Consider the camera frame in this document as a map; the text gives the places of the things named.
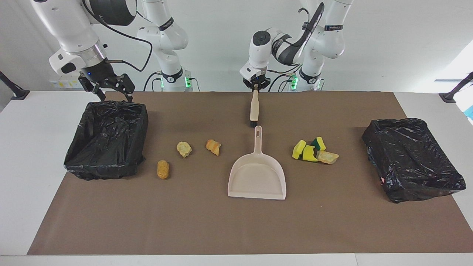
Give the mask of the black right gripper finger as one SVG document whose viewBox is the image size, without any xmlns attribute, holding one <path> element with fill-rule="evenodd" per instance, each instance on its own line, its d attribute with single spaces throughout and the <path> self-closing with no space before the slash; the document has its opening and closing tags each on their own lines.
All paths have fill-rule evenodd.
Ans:
<svg viewBox="0 0 473 266">
<path fill-rule="evenodd" d="M 92 92 L 94 95 L 99 97 L 100 101 L 105 101 L 105 93 L 103 93 L 103 91 L 100 89 L 99 83 L 93 85 L 92 82 L 84 74 L 80 74 L 80 76 L 78 77 L 78 81 L 80 82 L 84 91 Z"/>
<path fill-rule="evenodd" d="M 135 92 L 135 84 L 127 74 L 122 74 L 116 77 L 117 82 L 115 91 L 122 93 L 128 102 L 133 101 L 133 93 Z"/>
</svg>

